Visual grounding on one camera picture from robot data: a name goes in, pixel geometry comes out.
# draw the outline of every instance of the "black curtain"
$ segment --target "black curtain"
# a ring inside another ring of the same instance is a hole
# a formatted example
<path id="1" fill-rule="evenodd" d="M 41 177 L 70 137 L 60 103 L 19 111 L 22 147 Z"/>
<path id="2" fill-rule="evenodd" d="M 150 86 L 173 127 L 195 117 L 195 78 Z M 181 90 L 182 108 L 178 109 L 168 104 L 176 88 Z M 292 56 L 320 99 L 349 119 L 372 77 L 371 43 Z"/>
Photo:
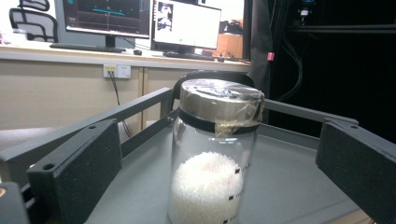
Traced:
<path id="1" fill-rule="evenodd" d="M 248 75 L 253 79 L 256 89 L 269 98 L 271 61 L 268 60 L 268 54 L 273 51 L 273 40 L 268 0 L 245 0 L 244 27 L 244 30 L 250 28 L 251 31 L 250 35 L 244 34 L 245 42 L 250 37 L 250 48 L 244 46 L 244 49 L 249 49 L 249 52 L 245 50 L 244 53 L 249 53 L 251 63 Z"/>

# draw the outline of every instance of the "jar lid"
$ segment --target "jar lid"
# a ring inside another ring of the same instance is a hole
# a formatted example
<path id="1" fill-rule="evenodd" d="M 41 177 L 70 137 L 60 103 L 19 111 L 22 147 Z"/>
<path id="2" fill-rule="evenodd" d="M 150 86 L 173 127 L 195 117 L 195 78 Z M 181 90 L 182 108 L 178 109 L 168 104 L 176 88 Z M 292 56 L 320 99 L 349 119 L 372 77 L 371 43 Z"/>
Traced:
<path id="1" fill-rule="evenodd" d="M 196 119 L 192 126 L 224 137 L 257 128 L 262 121 L 264 94 L 235 82 L 191 79 L 181 85 L 178 109 L 183 120 Z"/>

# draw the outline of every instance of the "black cabinet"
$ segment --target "black cabinet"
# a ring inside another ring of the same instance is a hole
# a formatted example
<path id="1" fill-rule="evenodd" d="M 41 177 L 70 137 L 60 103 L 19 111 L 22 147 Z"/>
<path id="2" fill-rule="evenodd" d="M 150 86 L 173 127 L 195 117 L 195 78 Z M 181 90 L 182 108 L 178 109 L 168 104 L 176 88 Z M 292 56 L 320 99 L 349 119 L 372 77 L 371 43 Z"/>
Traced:
<path id="1" fill-rule="evenodd" d="M 282 35 L 301 58 L 301 86 L 286 103 L 357 119 L 396 143 L 396 4 L 392 1 L 316 1 L 304 18 L 301 1 L 287 7 Z M 270 98 L 294 87 L 297 63 L 275 46 Z M 277 113 L 269 123 L 318 136 L 320 125 Z"/>

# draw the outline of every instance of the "tray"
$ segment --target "tray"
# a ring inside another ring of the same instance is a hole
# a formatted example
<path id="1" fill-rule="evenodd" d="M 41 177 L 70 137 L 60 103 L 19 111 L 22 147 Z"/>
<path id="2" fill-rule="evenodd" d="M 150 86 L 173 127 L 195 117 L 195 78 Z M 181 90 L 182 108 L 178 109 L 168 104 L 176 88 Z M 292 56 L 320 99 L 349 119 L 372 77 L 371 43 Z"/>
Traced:
<path id="1" fill-rule="evenodd" d="M 82 128 L 123 120 L 161 103 L 162 119 L 121 144 L 122 168 L 86 223 L 166 223 L 171 175 L 171 90 L 162 89 L 51 135 L 0 153 L 6 181 L 26 183 L 25 170 Z M 267 109 L 322 122 L 334 115 L 266 101 Z M 253 149 L 239 223 L 328 223 L 359 210 L 315 164 L 319 140 L 262 124 Z"/>

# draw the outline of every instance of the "office chair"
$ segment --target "office chair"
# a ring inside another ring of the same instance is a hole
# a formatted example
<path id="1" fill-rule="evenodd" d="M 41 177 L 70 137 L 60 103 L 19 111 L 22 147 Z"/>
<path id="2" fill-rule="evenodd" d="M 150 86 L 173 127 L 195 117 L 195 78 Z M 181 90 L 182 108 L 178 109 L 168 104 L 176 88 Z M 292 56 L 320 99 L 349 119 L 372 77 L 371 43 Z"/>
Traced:
<path id="1" fill-rule="evenodd" d="M 225 81 L 231 81 L 240 83 L 249 87 L 254 88 L 253 80 L 248 77 L 248 75 L 239 72 L 227 72 L 227 71 L 206 71 L 206 70 L 198 70 L 193 71 L 181 77 L 175 84 L 172 90 L 172 101 L 171 106 L 174 105 L 175 100 L 180 99 L 180 88 L 181 84 L 190 79 L 196 78 L 210 78 L 210 79 L 220 79 Z"/>
<path id="2" fill-rule="evenodd" d="M 11 26 L 13 29 L 26 31 L 28 40 L 57 43 L 59 42 L 58 22 L 51 15 L 44 13 L 49 9 L 48 0 L 20 0 L 18 8 L 9 10 Z"/>

